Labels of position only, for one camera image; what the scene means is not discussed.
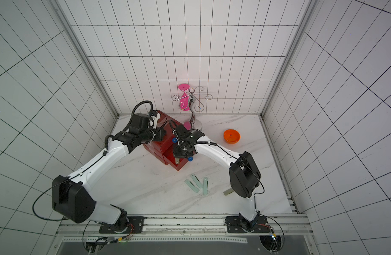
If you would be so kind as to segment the red drawer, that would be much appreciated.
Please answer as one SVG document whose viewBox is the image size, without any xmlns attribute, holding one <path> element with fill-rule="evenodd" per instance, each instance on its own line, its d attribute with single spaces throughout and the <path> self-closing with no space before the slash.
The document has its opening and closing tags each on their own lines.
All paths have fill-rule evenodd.
<svg viewBox="0 0 391 255">
<path fill-rule="evenodd" d="M 176 171 L 180 171 L 189 161 L 187 158 L 176 158 L 173 154 L 174 146 L 171 145 L 164 153 L 163 158 L 165 162 L 171 165 Z"/>
</svg>

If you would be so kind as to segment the olive fruit knife bottom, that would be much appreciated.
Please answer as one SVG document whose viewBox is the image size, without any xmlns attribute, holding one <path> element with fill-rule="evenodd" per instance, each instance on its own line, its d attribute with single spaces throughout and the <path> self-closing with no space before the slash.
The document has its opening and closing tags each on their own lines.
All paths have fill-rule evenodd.
<svg viewBox="0 0 391 255">
<path fill-rule="evenodd" d="M 224 194 L 225 196 L 228 196 L 229 194 L 231 194 L 231 193 L 233 193 L 233 192 L 234 192 L 233 189 L 227 189 L 227 190 L 225 190 L 225 191 L 223 192 L 223 194 Z"/>
</svg>

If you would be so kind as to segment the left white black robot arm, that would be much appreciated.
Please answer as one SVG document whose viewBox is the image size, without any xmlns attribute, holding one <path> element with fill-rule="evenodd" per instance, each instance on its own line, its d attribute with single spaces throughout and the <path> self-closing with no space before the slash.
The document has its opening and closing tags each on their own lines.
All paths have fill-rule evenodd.
<svg viewBox="0 0 391 255">
<path fill-rule="evenodd" d="M 104 149 L 69 176 L 58 176 L 52 182 L 53 210 L 75 223 L 94 221 L 117 225 L 123 209 L 96 202 L 90 195 L 95 184 L 122 158 L 143 143 L 162 141 L 166 135 L 158 125 L 162 112 L 132 114 L 127 126 L 115 135 L 107 135 Z"/>
</svg>

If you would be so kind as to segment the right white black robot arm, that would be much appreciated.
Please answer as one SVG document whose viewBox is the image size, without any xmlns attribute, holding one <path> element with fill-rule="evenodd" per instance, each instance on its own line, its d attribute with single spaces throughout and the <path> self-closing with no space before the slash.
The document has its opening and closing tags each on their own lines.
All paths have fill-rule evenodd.
<svg viewBox="0 0 391 255">
<path fill-rule="evenodd" d="M 228 170 L 232 190 L 241 197 L 240 220 L 253 226 L 259 219 L 254 191 L 262 187 L 261 174 L 253 156 L 231 151 L 209 139 L 199 130 L 189 131 L 183 125 L 172 128 L 175 137 L 173 155 L 190 159 L 196 154 L 204 155 Z"/>
</svg>

